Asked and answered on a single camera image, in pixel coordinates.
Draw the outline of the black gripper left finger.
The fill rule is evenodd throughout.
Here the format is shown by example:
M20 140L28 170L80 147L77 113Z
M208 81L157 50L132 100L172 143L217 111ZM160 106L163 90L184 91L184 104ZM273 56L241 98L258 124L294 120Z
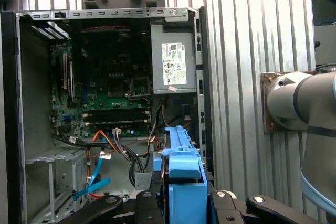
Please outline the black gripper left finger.
M150 189L141 190L127 201L105 195L61 220L60 223L160 223L161 173L151 174Z

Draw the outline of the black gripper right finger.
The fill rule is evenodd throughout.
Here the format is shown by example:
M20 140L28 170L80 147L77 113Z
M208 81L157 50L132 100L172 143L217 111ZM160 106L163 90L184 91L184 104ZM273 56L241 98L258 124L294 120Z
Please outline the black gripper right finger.
M214 177L208 182L207 223L319 223L268 196L252 195L239 200L231 191L216 190Z

